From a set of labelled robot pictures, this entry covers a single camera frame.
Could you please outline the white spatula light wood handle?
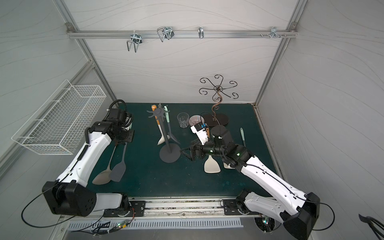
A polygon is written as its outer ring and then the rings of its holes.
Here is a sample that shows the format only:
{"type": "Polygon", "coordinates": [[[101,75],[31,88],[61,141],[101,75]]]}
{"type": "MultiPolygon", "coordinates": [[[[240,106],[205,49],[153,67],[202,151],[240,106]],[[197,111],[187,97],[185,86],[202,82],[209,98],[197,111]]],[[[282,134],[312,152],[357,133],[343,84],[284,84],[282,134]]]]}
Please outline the white spatula light wood handle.
{"type": "Polygon", "coordinates": [[[219,164],[216,160],[213,159],[211,155],[209,155],[208,159],[204,164],[204,171],[207,174],[216,174],[221,171],[219,164]]]}

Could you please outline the grey utensil mint handle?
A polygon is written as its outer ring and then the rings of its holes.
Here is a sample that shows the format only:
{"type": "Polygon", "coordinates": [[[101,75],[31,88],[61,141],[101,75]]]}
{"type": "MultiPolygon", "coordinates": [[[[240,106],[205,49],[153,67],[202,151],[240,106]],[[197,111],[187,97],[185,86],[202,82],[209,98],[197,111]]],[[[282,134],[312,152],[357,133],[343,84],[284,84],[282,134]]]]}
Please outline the grey utensil mint handle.
{"type": "Polygon", "coordinates": [[[171,124],[170,124],[170,116],[169,116],[169,110],[168,110],[168,107],[167,106],[164,106],[164,111],[165,111],[165,116],[166,116],[166,120],[167,120],[167,124],[168,124],[168,135],[170,136],[170,138],[176,142],[177,144],[181,144],[177,138],[172,134],[172,129],[171,129],[171,124]]]}

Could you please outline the grey spatula mint handle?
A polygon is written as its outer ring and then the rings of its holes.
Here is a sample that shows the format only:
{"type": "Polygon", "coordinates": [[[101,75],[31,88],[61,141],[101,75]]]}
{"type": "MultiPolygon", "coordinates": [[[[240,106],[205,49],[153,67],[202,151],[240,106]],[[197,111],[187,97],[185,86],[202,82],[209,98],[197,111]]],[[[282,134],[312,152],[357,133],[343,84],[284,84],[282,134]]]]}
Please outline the grey spatula mint handle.
{"type": "Polygon", "coordinates": [[[241,138],[242,138],[243,145],[244,145],[244,147],[246,147],[245,133],[244,133],[244,129],[243,128],[240,128],[240,133],[241,133],[241,138]]]}

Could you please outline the grey turner mint handle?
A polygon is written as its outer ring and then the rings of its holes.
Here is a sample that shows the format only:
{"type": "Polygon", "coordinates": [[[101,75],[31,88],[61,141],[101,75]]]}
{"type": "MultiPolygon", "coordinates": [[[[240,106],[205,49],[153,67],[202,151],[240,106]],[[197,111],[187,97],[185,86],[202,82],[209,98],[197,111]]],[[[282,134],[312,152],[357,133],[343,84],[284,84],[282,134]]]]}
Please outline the grey turner mint handle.
{"type": "Polygon", "coordinates": [[[109,175],[111,181],[113,181],[113,182],[120,182],[123,175],[125,174],[125,171],[126,171],[126,163],[125,163],[126,151],[127,151],[127,144],[125,144],[125,146],[124,146],[121,162],[118,163],[112,169],[112,172],[109,175]]]}

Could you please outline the cream spatula mint handle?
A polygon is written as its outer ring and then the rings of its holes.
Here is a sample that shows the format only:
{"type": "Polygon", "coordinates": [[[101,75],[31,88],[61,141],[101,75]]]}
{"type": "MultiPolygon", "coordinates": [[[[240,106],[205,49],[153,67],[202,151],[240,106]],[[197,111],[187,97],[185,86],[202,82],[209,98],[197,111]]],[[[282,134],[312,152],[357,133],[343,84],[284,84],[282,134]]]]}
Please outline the cream spatula mint handle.
{"type": "Polygon", "coordinates": [[[230,165],[228,165],[226,163],[223,163],[223,166],[224,166],[225,169],[231,169],[231,170],[234,169],[233,167],[231,167],[230,165]]]}

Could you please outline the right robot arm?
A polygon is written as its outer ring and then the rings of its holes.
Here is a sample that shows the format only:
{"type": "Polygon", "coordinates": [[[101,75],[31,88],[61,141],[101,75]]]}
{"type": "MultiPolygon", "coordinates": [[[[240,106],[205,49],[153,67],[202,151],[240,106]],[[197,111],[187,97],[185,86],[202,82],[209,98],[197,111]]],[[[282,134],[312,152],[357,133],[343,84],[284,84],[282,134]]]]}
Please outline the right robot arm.
{"type": "Polygon", "coordinates": [[[205,156],[220,157],[230,168],[252,179],[271,197],[262,197],[244,190],[237,198],[238,211],[246,215],[257,212],[283,224],[298,240],[307,240],[320,215],[320,198],[315,193],[305,193],[288,184],[271,171],[245,146],[236,144],[229,130],[222,125],[210,130],[198,123],[191,131],[199,142],[188,147],[190,160],[205,156]]]}

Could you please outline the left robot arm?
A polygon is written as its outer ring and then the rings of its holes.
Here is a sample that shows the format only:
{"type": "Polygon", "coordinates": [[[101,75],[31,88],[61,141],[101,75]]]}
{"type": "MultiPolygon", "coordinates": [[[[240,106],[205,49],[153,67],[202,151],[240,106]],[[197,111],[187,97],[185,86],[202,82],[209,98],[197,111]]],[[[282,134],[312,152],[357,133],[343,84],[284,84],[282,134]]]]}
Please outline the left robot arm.
{"type": "Polygon", "coordinates": [[[55,215],[86,217],[104,210],[129,212],[131,203],[126,194],[95,193],[87,189],[91,173],[102,153],[111,144],[123,145],[132,141],[133,115],[123,100],[110,105],[106,116],[85,128],[85,143],[66,170],[42,188],[44,198],[55,215]],[[124,107],[114,108],[121,103],[124,107]]]}

